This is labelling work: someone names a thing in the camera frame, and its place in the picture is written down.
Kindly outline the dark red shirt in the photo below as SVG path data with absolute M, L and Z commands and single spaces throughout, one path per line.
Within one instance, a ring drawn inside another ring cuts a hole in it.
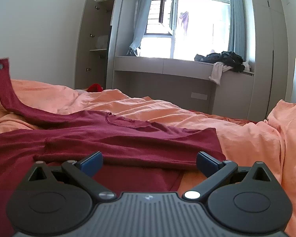
M 223 161 L 214 128 L 190 130 L 131 120 L 109 112 L 83 110 L 58 115 L 23 104 L 12 88 L 8 59 L 0 59 L 0 102 L 32 130 L 0 134 L 0 236 L 13 228 L 6 205 L 26 172 L 37 161 L 59 165 L 101 152 L 104 166 L 97 181 L 116 193 L 177 190 L 183 171 L 196 167 L 204 151 Z

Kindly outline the dark clothes pile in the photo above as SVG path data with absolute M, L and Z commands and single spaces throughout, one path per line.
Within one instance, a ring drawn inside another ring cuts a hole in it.
M 204 62 L 214 64 L 216 62 L 222 62 L 227 66 L 231 66 L 233 72 L 241 73 L 245 70 L 243 65 L 243 58 L 233 51 L 223 51 L 222 53 L 211 53 L 206 56 L 196 54 L 194 57 L 196 62 Z

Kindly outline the orange duvet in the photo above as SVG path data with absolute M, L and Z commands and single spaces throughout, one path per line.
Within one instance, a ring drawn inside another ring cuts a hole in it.
M 132 120 L 158 122 L 167 126 L 203 130 L 216 128 L 222 152 L 239 166 L 263 161 L 288 194 L 293 214 L 286 232 L 296 236 L 296 104 L 279 101 L 267 120 L 257 123 L 233 120 L 202 112 L 190 112 L 166 101 L 148 97 L 130 98 L 119 90 L 87 93 L 65 86 L 28 80 L 12 80 L 18 98 L 26 105 L 51 113 L 71 114 L 81 110 L 111 112 Z M 20 116 L 8 113 L 0 104 L 0 134 L 11 136 L 17 130 L 38 130 Z M 33 152 L 20 154 L 13 149 L 0 151 L 0 236 L 13 235 L 6 216 L 11 194 L 33 164 Z

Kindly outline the red object behind bed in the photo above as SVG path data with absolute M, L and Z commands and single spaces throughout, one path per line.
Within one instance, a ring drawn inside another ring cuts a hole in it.
M 86 89 L 89 93 L 98 93 L 103 91 L 103 87 L 100 84 L 92 84 L 88 89 Z

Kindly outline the grey window bench desk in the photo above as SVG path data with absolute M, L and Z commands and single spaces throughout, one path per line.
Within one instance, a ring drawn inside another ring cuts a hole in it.
M 148 96 L 188 110 L 247 119 L 253 75 L 227 71 L 217 85 L 209 80 L 212 67 L 187 60 L 119 56 L 113 87 L 130 97 Z

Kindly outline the tall grey wardrobe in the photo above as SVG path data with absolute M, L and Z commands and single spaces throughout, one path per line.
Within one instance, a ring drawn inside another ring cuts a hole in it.
M 252 0 L 255 65 L 249 119 L 267 118 L 284 99 L 288 75 L 288 38 L 281 0 Z

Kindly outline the white garment on ledge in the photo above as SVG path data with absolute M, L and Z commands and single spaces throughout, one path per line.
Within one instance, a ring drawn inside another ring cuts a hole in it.
M 233 69 L 233 67 L 224 64 L 223 62 L 216 62 L 213 64 L 211 75 L 209 80 L 216 85 L 220 85 L 222 74 L 226 71 Z

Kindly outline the open wardrobe cabinet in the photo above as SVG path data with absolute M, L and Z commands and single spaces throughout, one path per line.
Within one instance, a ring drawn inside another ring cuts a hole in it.
M 74 88 L 113 86 L 116 36 L 122 0 L 85 0 L 78 35 Z

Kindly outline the right grey-blue curtain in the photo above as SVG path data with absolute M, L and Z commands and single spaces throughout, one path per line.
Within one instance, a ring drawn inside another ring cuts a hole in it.
M 230 27 L 228 51 L 245 58 L 245 17 L 243 0 L 229 0 Z

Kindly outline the grey-blue curtain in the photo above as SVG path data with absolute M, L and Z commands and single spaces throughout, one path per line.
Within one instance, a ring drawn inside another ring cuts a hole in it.
M 228 51 L 245 58 L 245 17 L 243 0 L 229 0 L 230 27 Z
M 152 0 L 138 0 L 134 36 L 127 56 L 138 56 L 137 49 L 140 47 L 141 40 L 145 35 L 151 2 Z

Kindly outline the purple hanging garment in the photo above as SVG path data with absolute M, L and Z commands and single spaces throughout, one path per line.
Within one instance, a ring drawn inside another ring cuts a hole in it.
M 188 24 L 189 24 L 189 12 L 185 11 L 180 13 L 179 15 L 179 25 L 182 31 L 185 33 L 188 30 Z

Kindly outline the open window sash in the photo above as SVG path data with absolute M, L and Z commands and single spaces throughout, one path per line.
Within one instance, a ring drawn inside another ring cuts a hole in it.
M 175 0 L 160 1 L 159 23 L 165 29 L 165 32 L 167 32 L 167 34 L 169 35 L 173 35 L 174 7 Z

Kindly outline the left grey-blue curtain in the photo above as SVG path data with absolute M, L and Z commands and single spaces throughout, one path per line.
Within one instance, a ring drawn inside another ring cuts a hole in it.
M 138 56 L 137 49 L 140 47 L 141 40 L 145 35 L 151 2 L 152 0 L 138 0 L 134 36 L 127 56 Z

